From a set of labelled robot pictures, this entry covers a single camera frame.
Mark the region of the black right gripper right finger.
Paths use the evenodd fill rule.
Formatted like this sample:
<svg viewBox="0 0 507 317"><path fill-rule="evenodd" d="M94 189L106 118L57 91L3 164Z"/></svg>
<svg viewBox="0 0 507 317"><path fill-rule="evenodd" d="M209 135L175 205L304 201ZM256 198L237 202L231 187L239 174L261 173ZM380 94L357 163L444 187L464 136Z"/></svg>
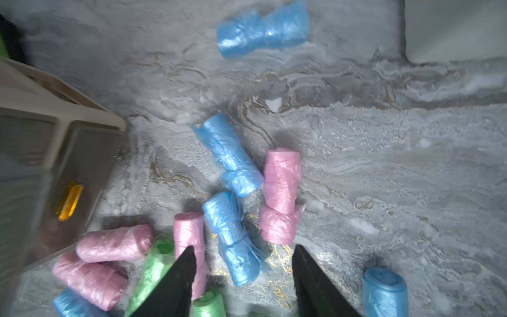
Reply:
<svg viewBox="0 0 507 317"><path fill-rule="evenodd" d="M292 266L299 316L360 317L300 244L295 246Z"/></svg>

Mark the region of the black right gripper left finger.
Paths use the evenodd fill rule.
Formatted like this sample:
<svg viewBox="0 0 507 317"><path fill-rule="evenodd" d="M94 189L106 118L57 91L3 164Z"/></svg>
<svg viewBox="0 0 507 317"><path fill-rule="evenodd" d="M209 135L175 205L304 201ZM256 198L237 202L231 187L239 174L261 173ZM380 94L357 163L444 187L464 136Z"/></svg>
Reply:
<svg viewBox="0 0 507 317"><path fill-rule="evenodd" d="M194 246L188 246L132 317L189 316L196 269Z"/></svg>

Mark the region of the pink roll pair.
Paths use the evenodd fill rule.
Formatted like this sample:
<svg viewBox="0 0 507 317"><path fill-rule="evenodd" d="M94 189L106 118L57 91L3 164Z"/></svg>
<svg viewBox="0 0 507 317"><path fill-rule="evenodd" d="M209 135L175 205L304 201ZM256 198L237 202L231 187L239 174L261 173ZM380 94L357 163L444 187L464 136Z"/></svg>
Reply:
<svg viewBox="0 0 507 317"><path fill-rule="evenodd" d="M301 155L284 147L268 150L264 166L265 203L276 212L295 211L298 183L302 179Z"/></svg>

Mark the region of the clear top drawer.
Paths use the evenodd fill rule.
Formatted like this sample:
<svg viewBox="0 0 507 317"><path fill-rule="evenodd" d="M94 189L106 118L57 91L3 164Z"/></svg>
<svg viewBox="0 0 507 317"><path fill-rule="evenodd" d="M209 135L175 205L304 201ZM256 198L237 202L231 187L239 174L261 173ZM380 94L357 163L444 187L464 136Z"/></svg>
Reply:
<svg viewBox="0 0 507 317"><path fill-rule="evenodd" d="M52 182L50 170L1 154L1 316L8 316L38 236Z"/></svg>

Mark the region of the beige drawer organizer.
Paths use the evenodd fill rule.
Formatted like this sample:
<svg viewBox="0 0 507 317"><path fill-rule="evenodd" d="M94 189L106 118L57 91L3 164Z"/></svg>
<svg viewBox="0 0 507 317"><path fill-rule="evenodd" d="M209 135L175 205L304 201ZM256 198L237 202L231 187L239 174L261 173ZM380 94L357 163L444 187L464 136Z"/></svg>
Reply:
<svg viewBox="0 0 507 317"><path fill-rule="evenodd" d="M1 154L50 170L72 122L126 131L125 121L56 77L1 60Z"/></svg>

